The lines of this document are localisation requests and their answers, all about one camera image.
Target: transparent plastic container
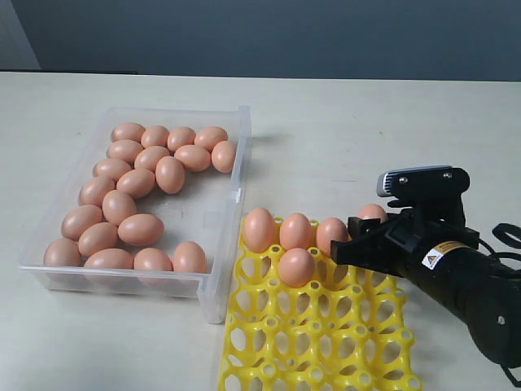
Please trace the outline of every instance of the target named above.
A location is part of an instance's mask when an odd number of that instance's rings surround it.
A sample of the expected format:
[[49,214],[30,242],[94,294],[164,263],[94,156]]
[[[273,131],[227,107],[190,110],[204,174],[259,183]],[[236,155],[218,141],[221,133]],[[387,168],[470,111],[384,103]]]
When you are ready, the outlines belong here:
[[[190,126],[198,131],[206,126],[219,125],[228,131],[230,140],[237,144],[231,174],[218,173],[213,167],[202,173],[187,171],[185,186],[178,194],[166,195],[156,189],[137,200],[138,213],[153,213],[165,226],[163,237],[152,246],[161,248],[171,256],[179,243],[193,240],[206,252],[207,273],[96,270],[43,265],[47,246],[61,237],[61,222],[68,212],[77,208],[79,192],[84,183],[92,178],[92,168],[106,157],[112,129],[126,121],[145,126],[164,125],[169,130]],[[248,107],[240,107],[236,112],[131,108],[108,110],[28,242],[28,248],[20,260],[20,268],[32,271],[46,288],[53,290],[197,297],[206,319],[210,323],[221,323],[225,317],[238,247],[246,172],[251,155],[251,135]],[[140,248],[125,249],[135,254]],[[95,279],[95,275],[105,276],[104,283],[86,278],[94,276]]]

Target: yellow warning sticker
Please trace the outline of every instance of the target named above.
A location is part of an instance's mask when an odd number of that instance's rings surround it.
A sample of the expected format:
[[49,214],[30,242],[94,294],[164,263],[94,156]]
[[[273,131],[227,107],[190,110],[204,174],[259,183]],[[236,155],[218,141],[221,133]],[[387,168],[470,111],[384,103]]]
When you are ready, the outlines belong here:
[[434,248],[429,250],[429,252],[423,257],[422,265],[426,268],[434,270],[438,262],[443,258],[446,253],[449,253],[456,248],[468,247],[463,243],[456,241],[442,242],[437,244]]

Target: egg tray cell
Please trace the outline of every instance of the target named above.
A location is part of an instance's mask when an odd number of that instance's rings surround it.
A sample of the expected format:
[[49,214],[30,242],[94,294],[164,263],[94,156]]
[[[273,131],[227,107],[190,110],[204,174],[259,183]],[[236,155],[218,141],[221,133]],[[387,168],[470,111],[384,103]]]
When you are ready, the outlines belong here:
[[[279,228],[282,219],[275,221]],[[312,280],[289,288],[278,278],[278,243],[253,253],[241,236],[239,247],[220,391],[422,389],[410,368],[414,336],[404,327],[406,299],[395,277],[337,266],[311,247]]]

